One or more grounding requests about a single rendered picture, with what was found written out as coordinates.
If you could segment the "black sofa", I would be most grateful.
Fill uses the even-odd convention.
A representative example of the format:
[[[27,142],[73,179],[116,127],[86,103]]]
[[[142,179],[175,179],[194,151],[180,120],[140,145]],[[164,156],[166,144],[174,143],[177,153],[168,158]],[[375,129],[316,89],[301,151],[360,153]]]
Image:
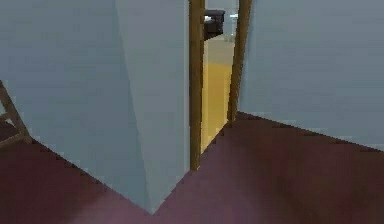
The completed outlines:
[[[204,40],[223,34],[224,10],[205,10]]]

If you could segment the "brown wooden chair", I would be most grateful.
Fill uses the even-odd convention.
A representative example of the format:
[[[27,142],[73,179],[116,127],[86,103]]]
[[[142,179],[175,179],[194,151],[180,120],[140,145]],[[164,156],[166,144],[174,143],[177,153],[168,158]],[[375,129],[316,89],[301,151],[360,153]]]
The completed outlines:
[[[18,141],[24,141],[27,144],[32,143],[32,137],[20,117],[6,87],[0,80],[0,103],[4,108],[4,113],[0,114],[0,121],[10,120],[18,133],[0,142],[0,148],[14,144]]]

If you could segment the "grey open room door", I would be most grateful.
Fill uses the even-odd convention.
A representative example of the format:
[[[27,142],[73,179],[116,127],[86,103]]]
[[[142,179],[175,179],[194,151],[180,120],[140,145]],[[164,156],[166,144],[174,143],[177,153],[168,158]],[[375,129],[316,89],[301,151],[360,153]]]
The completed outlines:
[[[117,0],[153,214],[189,170],[188,0]]]

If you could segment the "brown wooden door frame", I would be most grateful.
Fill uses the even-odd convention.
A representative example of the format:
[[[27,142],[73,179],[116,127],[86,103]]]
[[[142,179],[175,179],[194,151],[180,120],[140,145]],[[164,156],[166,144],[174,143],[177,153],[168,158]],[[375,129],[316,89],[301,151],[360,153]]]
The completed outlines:
[[[238,112],[241,76],[253,0],[239,0],[239,18],[234,46],[227,119],[233,123]],[[190,170],[197,171],[201,158],[205,0],[189,0],[189,129]]]

